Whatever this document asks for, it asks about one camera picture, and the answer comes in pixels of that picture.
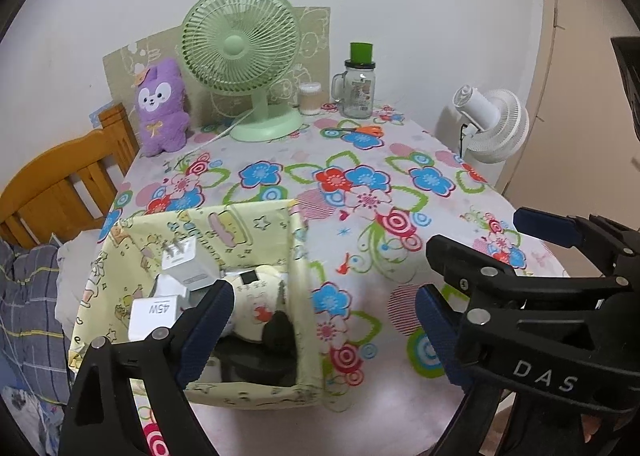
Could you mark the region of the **cotton swab container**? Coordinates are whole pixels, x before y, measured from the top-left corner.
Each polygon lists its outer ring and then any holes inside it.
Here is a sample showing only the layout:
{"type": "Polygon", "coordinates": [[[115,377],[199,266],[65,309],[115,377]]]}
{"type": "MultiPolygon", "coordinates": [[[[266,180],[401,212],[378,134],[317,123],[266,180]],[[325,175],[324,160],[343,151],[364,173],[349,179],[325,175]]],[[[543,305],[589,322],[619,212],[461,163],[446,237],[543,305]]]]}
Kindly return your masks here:
{"type": "Polygon", "coordinates": [[[321,83],[300,83],[297,92],[297,104],[298,110],[303,116],[318,115],[323,104],[321,83]]]}

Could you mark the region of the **yellow fabric storage box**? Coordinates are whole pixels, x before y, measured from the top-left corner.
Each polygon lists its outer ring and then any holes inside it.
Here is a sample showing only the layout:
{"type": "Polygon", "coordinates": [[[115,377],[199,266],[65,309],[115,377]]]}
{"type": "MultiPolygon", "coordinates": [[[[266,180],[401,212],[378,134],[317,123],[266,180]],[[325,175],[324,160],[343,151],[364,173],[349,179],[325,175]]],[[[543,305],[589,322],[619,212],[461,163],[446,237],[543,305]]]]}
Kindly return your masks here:
{"type": "Polygon", "coordinates": [[[67,365],[78,372],[89,343],[104,335],[127,339],[131,303],[146,297],[160,274],[163,247],[193,238],[223,269],[271,265],[288,277],[286,312],[295,328],[297,369],[292,386],[192,382],[194,404],[238,410],[283,410],[317,404],[322,394],[320,346],[311,302],[307,222],[296,200],[199,207],[116,221],[100,241],[78,307],[67,365]]]}

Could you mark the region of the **white 45W charger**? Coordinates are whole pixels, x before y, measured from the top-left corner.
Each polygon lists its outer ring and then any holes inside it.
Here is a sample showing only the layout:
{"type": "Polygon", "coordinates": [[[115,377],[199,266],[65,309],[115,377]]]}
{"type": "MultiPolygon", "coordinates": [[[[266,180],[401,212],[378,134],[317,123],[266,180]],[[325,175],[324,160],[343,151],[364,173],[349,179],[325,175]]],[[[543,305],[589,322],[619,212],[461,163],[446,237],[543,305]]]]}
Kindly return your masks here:
{"type": "Polygon", "coordinates": [[[157,328],[171,328],[180,314],[178,295],[136,299],[131,304],[128,340],[141,341],[157,328]]]}

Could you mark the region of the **black phone stand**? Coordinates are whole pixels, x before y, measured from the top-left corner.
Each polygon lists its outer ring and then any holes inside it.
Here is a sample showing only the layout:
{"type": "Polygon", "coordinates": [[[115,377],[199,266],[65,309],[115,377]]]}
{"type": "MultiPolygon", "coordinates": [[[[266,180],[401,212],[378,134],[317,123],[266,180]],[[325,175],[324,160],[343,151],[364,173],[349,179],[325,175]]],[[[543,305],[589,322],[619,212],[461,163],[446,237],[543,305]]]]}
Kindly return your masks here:
{"type": "Polygon", "coordinates": [[[238,335],[218,340],[214,355],[226,372],[251,384],[289,386],[295,380],[297,351],[292,321],[283,311],[273,313],[259,341],[238,335]]]}

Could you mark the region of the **beige wooden door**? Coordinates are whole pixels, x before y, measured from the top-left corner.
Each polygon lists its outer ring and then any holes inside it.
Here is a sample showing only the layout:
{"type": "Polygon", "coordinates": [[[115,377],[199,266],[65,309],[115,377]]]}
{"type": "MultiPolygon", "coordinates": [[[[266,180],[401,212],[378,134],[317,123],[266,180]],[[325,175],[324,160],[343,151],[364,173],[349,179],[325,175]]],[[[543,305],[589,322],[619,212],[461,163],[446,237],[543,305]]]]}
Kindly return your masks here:
{"type": "Polygon", "coordinates": [[[638,227],[639,142],[611,44],[638,33],[621,0],[544,0],[535,118],[499,182],[515,208],[638,227]]]}

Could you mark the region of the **blue plaid bedding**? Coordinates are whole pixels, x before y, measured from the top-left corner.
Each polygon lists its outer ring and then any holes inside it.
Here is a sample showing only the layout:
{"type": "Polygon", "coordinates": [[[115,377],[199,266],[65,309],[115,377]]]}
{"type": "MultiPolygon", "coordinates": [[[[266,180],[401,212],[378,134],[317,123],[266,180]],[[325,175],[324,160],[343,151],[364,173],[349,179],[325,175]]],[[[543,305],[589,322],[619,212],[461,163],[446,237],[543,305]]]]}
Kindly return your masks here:
{"type": "Polygon", "coordinates": [[[58,247],[1,242],[1,397],[26,406],[40,436],[60,437],[72,377],[68,340],[55,318],[58,247]]]}

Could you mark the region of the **floral tablecloth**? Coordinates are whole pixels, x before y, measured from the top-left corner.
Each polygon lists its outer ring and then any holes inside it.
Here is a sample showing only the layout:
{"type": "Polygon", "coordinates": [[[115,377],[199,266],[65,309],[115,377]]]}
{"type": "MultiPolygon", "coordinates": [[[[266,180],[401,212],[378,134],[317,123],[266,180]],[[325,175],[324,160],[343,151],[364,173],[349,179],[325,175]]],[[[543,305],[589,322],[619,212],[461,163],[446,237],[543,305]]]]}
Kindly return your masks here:
{"type": "Polygon", "coordinates": [[[271,412],[201,407],[224,455],[416,455],[436,442],[461,393],[414,314],[416,291],[439,283],[424,257],[434,234],[525,276],[563,274],[542,242],[518,233],[512,205],[486,179],[390,107],[359,122],[331,108],[261,144],[206,127],[178,156],[138,160],[104,227],[280,199],[297,200],[308,223],[321,401],[271,412]]]}

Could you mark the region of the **glass mason jar mug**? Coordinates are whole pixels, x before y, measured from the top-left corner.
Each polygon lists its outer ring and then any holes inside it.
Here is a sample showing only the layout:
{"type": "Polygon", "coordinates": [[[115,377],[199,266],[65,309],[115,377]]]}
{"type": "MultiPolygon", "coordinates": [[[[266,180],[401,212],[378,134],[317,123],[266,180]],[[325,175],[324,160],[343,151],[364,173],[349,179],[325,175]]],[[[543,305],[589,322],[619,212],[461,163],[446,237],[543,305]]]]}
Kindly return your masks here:
{"type": "Polygon", "coordinates": [[[375,63],[344,62],[345,70],[332,78],[331,97],[342,115],[352,119],[372,117],[375,89],[375,63]]]}

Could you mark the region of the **wooden bed headboard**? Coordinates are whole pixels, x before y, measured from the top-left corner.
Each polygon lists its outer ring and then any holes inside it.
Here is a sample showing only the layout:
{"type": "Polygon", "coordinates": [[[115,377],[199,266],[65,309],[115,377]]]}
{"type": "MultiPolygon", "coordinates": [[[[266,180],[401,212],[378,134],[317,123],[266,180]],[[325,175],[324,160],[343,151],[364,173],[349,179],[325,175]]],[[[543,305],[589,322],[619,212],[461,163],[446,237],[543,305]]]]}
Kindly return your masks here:
{"type": "Polygon", "coordinates": [[[123,104],[99,113],[101,126],[27,163],[1,195],[1,238],[32,249],[51,236],[67,241],[101,227],[116,197],[107,173],[126,174],[139,151],[123,104]]]}

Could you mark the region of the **green desk fan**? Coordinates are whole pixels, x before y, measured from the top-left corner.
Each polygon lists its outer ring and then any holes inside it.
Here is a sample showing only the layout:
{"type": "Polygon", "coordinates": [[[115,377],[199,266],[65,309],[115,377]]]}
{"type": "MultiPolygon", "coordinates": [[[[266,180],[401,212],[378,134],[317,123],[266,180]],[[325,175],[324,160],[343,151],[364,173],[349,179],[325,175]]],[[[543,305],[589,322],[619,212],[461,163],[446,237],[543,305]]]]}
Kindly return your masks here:
{"type": "Polygon", "coordinates": [[[190,75],[222,96],[248,96],[252,108],[230,127],[241,143],[284,137],[303,124],[286,102],[271,104],[269,90],[290,70],[300,45],[288,0],[198,0],[183,19],[179,52],[190,75]]]}

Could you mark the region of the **beige cartoon paper backdrop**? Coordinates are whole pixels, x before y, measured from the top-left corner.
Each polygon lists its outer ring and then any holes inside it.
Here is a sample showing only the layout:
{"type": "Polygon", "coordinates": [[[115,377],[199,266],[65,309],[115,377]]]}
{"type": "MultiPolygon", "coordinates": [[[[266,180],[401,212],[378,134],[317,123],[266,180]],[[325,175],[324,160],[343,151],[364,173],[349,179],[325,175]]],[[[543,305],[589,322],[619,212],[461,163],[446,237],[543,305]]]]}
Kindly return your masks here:
{"type": "MultiPolygon", "coordinates": [[[[329,98],[330,83],[330,17],[329,7],[296,7],[300,45],[288,72],[269,90],[271,104],[296,104],[299,85],[318,82],[324,99],[329,98]]],[[[112,99],[127,110],[132,129],[139,130],[139,116],[134,108],[137,76],[165,58],[180,60],[178,26],[132,42],[103,57],[103,67],[112,99]]],[[[186,111],[191,127],[220,123],[225,117],[239,116],[250,109],[248,96],[222,96],[211,92],[186,70],[181,71],[186,84],[186,111]]]]}

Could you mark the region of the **green cup on jar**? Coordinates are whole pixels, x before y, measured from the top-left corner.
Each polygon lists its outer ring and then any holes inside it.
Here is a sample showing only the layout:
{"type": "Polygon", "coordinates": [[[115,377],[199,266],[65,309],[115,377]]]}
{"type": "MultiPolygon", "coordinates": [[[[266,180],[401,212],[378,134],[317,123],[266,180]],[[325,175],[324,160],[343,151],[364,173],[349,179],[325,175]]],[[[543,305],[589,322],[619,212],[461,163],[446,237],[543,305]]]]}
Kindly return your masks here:
{"type": "Polygon", "coordinates": [[[349,44],[349,61],[353,64],[372,64],[373,44],[352,42],[349,44]]]}

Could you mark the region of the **round cream compact mirror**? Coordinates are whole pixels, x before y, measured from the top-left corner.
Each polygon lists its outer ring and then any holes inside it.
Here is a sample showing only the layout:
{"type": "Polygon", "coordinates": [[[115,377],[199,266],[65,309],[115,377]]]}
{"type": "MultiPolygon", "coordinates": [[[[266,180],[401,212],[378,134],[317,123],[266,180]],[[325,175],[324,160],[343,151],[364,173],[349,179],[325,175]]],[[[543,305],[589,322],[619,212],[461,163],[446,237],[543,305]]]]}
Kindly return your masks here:
{"type": "Polygon", "coordinates": [[[226,278],[234,291],[234,308],[224,335],[262,341],[262,331],[284,303],[286,276],[271,265],[259,265],[226,278]]]}

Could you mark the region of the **white plug adapter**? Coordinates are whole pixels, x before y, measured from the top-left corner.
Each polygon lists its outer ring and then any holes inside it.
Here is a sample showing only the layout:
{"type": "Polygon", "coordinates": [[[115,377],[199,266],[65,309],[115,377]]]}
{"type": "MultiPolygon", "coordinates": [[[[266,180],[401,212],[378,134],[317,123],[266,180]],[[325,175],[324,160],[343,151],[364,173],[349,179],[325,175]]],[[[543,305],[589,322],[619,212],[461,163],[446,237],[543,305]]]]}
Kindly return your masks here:
{"type": "Polygon", "coordinates": [[[221,279],[218,262],[195,237],[174,240],[163,249],[162,271],[189,291],[200,290],[221,279]]]}

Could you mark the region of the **purple plush toy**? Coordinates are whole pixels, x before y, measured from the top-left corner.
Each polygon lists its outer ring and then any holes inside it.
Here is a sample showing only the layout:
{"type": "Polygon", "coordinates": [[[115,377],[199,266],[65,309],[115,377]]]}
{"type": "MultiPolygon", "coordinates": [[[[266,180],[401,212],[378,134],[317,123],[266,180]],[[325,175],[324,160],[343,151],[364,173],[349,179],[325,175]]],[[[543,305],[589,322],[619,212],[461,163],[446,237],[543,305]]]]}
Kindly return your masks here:
{"type": "Polygon", "coordinates": [[[136,76],[134,86],[142,155],[180,150],[186,145],[190,116],[184,107],[186,86],[177,60],[166,58],[147,67],[136,76]]]}

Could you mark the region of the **white floor fan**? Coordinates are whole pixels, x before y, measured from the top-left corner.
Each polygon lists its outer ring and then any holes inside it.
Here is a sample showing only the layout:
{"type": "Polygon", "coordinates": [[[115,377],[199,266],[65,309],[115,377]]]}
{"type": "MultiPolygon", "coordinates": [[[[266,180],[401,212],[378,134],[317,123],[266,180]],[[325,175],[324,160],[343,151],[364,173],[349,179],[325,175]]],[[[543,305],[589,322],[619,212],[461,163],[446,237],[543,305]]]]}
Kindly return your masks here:
{"type": "Polygon", "coordinates": [[[452,98],[463,117],[459,156],[480,163],[495,164],[511,158],[524,145],[529,131],[529,114],[513,92],[505,88],[482,93],[462,85],[452,98]]]}

